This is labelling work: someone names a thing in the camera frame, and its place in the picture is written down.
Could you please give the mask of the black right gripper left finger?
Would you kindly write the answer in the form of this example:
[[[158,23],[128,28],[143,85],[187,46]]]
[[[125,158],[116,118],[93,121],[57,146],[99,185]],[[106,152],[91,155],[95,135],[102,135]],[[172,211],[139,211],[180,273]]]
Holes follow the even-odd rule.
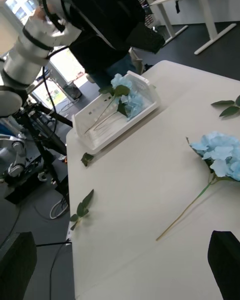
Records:
[[[37,264],[31,232],[15,233],[0,247],[0,299],[22,300]]]

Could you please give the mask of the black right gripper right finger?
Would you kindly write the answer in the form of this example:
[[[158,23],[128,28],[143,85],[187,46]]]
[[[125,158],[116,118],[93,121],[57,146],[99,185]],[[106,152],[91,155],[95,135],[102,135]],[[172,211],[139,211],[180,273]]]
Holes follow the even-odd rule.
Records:
[[[224,300],[240,298],[240,242],[230,231],[213,231],[207,261]]]

